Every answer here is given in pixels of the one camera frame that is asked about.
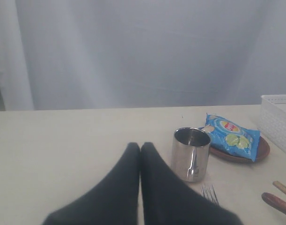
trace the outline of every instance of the white basket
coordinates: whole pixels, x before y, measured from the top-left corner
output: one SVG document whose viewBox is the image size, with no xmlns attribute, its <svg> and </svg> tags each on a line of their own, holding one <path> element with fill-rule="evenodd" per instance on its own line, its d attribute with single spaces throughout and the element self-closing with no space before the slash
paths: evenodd
<svg viewBox="0 0 286 225">
<path fill-rule="evenodd" d="M 262 95 L 259 130 L 286 153 L 286 95 Z"/>
</svg>

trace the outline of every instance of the table surface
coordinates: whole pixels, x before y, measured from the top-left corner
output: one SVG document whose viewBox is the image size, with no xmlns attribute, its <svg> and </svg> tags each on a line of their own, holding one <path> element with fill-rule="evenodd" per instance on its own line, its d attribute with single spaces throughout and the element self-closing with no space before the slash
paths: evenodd
<svg viewBox="0 0 286 225">
<path fill-rule="evenodd" d="M 153 142 L 170 164 L 173 132 L 204 125 L 216 113 L 256 128 L 259 105 L 0 112 L 0 225 L 39 225 L 47 214 L 89 191 L 114 166 L 128 142 Z M 269 156 L 249 165 L 209 157 L 205 179 L 222 207 L 245 225 L 286 224 L 286 215 L 261 199 L 272 182 L 286 185 L 286 154 L 267 140 Z M 143 224 L 139 197 L 139 224 Z"/>
</svg>

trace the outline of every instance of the chips packet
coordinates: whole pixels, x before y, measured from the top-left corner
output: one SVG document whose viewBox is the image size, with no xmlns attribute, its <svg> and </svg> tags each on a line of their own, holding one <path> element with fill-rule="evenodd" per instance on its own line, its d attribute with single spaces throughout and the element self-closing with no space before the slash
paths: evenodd
<svg viewBox="0 0 286 225">
<path fill-rule="evenodd" d="M 207 115 L 203 128 L 211 137 L 211 145 L 230 155 L 256 160 L 260 131 L 245 129 L 216 115 Z"/>
</svg>

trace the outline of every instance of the brown plate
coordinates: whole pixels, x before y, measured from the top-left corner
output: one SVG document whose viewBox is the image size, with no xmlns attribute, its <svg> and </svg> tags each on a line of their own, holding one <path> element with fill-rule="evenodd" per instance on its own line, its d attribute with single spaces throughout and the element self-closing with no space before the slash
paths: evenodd
<svg viewBox="0 0 286 225">
<path fill-rule="evenodd" d="M 209 151 L 213 155 L 220 157 L 224 160 L 230 161 L 230 162 L 256 163 L 256 162 L 263 160 L 265 157 L 268 156 L 268 154 L 270 153 L 270 146 L 264 138 L 260 137 L 255 162 L 253 162 L 251 159 L 248 159 L 248 158 L 242 158 L 242 157 L 238 157 L 238 156 L 229 155 L 228 153 L 226 153 L 222 150 L 216 149 L 214 147 L 210 147 Z"/>
</svg>

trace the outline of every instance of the metal cup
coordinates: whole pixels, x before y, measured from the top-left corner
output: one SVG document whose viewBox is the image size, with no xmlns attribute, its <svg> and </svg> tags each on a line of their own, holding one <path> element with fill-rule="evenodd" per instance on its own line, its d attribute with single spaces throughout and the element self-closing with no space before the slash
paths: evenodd
<svg viewBox="0 0 286 225">
<path fill-rule="evenodd" d="M 204 178 L 209 155 L 210 136 L 191 127 L 175 131 L 171 169 L 180 179 L 189 182 Z"/>
</svg>

